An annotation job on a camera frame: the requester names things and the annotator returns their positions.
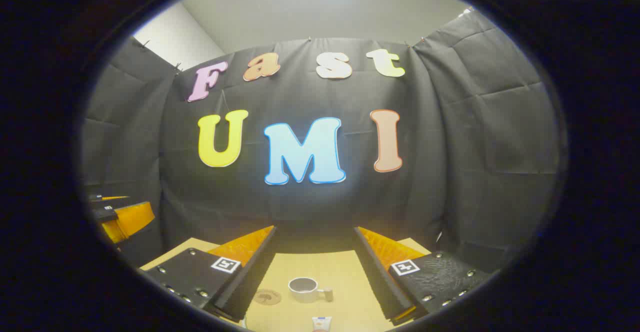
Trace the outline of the white cup with wooden handle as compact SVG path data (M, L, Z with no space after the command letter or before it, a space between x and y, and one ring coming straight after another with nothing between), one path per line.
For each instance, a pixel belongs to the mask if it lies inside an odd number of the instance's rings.
M293 278L287 286L291 296L300 303L312 303L317 300L334 301L334 292L331 289L321 289L313 278Z

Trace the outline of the wooden desktop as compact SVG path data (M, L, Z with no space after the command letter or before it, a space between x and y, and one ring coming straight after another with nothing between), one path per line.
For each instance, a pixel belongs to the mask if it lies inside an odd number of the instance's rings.
M289 282L307 277L331 289L333 302L298 302ZM312 332L313 318L332 318L329 332L386 332L394 328L384 317L354 250L333 253L277 253L260 289L279 293L276 305L252 302L241 323L254 332Z

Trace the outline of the round wooden coaster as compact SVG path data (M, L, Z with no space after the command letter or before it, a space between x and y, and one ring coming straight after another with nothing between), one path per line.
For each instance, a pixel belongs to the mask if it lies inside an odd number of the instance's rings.
M258 289L253 297L253 302L265 306L277 305L281 300L281 294L272 289Z

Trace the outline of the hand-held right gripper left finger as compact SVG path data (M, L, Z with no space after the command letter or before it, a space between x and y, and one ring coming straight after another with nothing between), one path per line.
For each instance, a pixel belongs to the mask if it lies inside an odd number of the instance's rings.
M275 255L276 234L269 226L208 252L187 248L144 273L195 309L240 322Z

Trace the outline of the black backdrop cloth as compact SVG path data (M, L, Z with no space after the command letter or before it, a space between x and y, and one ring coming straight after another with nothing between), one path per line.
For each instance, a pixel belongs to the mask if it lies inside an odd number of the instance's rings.
M90 194L148 201L157 220L125 243L141 266L196 237L222 244L275 225L279 253L351 248L354 227L412 238L485 271L521 250L549 210L562 144L530 61L478 11L407 47L384 41L279 41L228 63L187 102L197 68L177 73L129 41L106 64L82 124ZM268 186L267 126L304 141L334 117L346 178Z

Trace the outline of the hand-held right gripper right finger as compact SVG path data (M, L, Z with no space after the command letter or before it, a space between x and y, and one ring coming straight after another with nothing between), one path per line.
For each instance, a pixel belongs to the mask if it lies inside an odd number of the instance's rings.
M375 298L393 325L447 309L490 277L450 253L421 253L362 227L353 234Z

